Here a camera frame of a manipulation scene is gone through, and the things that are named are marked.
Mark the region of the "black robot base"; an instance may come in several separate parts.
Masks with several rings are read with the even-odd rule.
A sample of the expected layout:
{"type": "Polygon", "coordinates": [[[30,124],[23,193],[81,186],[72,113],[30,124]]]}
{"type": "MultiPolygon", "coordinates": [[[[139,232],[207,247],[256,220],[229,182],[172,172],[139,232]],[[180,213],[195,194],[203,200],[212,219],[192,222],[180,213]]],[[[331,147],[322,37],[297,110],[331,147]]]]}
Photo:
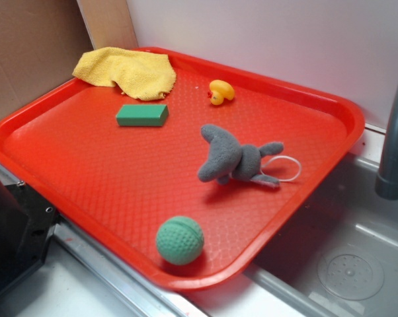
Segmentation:
{"type": "Polygon", "coordinates": [[[0,296],[44,264],[56,218],[28,184],[0,181],[0,296]]]}

